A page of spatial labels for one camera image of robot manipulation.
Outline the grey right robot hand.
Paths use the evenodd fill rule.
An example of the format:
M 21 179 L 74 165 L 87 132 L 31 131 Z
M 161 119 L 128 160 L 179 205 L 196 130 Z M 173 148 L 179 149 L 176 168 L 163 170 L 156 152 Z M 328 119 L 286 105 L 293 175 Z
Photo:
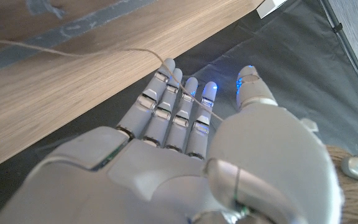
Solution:
M 181 86 L 167 59 L 115 128 L 98 127 L 37 164 L 0 223 L 339 223 L 344 195 L 317 127 L 279 106 L 255 67 L 238 113 L 212 139 L 217 85 Z

